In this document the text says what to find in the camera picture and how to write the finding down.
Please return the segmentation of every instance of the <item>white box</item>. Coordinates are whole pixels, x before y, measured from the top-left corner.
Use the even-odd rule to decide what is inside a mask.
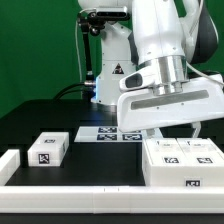
[[[68,132],[43,132],[28,150],[29,166],[60,166],[68,146]]]
[[[143,141],[142,169],[147,186],[223,187],[224,156],[210,139]]]

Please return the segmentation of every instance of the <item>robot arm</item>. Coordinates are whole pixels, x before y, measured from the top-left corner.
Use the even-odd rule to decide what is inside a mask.
[[[117,111],[123,132],[224,116],[218,82],[187,78],[187,63],[204,62],[216,50],[217,31],[202,0],[183,3],[187,15],[179,19],[173,0],[133,0],[140,69],[120,81],[120,89],[127,91],[119,98]],[[213,79],[222,81],[221,75]]]

